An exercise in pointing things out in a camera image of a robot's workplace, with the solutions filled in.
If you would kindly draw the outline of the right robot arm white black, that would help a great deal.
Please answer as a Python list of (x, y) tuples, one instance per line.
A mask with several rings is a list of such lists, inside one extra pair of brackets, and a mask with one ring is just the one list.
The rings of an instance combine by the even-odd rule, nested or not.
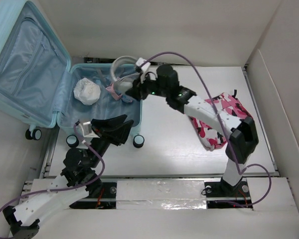
[(132, 82), (118, 80), (115, 75), (116, 69), (115, 64), (111, 65), (110, 72), (115, 90), (138, 101), (146, 99), (148, 95), (163, 97), (172, 109), (206, 123), (226, 137), (228, 162), (219, 188), (226, 196), (237, 192), (243, 168), (259, 143), (254, 119), (241, 119), (218, 111), (196, 92), (180, 85), (177, 72), (169, 65), (159, 66), (154, 80), (147, 75), (147, 68), (135, 67), (138, 77)]

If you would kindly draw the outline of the pink camouflage garment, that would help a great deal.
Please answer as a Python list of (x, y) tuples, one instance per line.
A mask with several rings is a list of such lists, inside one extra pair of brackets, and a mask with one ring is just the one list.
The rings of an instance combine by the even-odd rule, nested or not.
[(230, 136), (231, 128), (236, 129), (241, 120), (251, 116), (236, 94), (234, 90), (206, 100), (193, 96), (184, 106), (184, 114), (190, 117), (201, 143), (210, 151), (222, 148), (227, 143), (224, 134)]

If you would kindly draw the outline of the white grey headphones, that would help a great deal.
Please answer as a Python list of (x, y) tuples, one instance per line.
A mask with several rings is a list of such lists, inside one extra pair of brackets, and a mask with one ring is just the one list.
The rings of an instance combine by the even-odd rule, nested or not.
[(121, 56), (111, 65), (110, 76), (114, 90), (120, 94), (132, 88), (133, 81), (137, 79), (139, 73), (135, 70), (138, 58), (133, 56)]

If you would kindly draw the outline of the pink blue cat-ear headphones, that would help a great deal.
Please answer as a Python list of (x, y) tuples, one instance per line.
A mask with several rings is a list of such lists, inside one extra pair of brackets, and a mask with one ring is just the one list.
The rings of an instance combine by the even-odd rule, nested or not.
[(111, 83), (106, 90), (111, 94), (111, 96), (116, 100), (121, 100), (125, 103), (132, 103), (134, 100), (133, 98), (123, 95), (121, 92), (114, 89), (114, 83)]

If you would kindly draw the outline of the light blue hard-shell suitcase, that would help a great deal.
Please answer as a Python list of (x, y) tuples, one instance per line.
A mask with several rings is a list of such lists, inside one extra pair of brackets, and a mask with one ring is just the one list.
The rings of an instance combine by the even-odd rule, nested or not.
[[(141, 131), (142, 103), (116, 101), (106, 88), (110, 64), (72, 64), (71, 57), (36, 5), (29, 0), (0, 1), (0, 110), (38, 128), (60, 127), (74, 133), (78, 120), (109, 119), (126, 114)], [(99, 100), (86, 106), (74, 98), (74, 87), (88, 78), (101, 88)]]

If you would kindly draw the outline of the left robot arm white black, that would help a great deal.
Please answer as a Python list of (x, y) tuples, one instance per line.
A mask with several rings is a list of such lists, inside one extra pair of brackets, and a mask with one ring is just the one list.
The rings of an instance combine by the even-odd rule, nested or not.
[(64, 168), (47, 189), (29, 193), (22, 204), (4, 207), (2, 212), (13, 238), (31, 239), (50, 216), (80, 199), (101, 195), (103, 183), (95, 168), (101, 164), (101, 170), (105, 170), (103, 155), (111, 144), (120, 146), (127, 141), (133, 123), (127, 115), (74, 123), (74, 135), (87, 148), (67, 151)]

